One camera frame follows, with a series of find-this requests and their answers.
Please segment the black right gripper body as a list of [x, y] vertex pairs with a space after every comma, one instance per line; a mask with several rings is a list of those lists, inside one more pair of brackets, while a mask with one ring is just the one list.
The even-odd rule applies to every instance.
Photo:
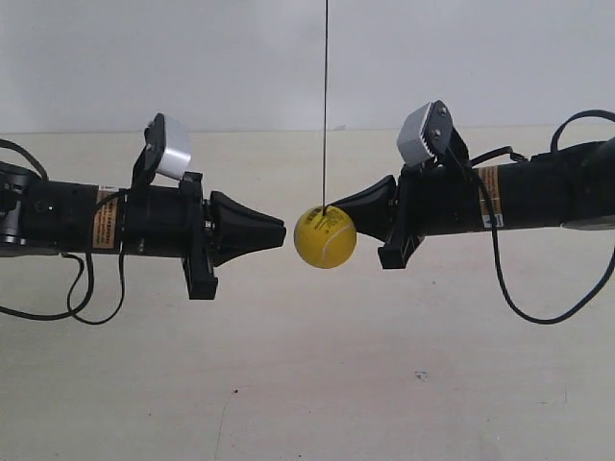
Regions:
[[404, 269], [427, 236], [479, 229], [479, 191], [469, 177], [443, 167], [405, 166], [398, 178], [391, 226], [378, 248], [381, 267]]

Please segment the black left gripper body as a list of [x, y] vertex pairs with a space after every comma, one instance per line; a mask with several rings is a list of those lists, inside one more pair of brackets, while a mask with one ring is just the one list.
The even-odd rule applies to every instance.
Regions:
[[187, 172], [174, 187], [148, 184], [127, 195], [121, 233], [126, 255], [177, 258], [191, 300], [215, 298], [218, 278], [207, 249], [203, 175]]

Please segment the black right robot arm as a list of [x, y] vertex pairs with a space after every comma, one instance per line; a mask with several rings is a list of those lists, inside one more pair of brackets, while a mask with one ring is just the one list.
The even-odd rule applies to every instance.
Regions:
[[358, 233], [381, 241], [384, 269], [405, 268], [431, 236], [606, 227], [614, 222], [614, 141], [584, 142], [470, 175], [405, 166], [334, 206]]

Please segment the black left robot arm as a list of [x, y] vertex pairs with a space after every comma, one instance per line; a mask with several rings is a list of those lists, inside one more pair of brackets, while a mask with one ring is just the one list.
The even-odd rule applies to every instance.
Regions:
[[215, 268], [279, 248], [283, 220], [252, 210], [220, 191], [206, 196], [200, 173], [174, 186], [47, 181], [1, 165], [1, 255], [141, 255], [177, 258], [191, 300], [214, 299]]

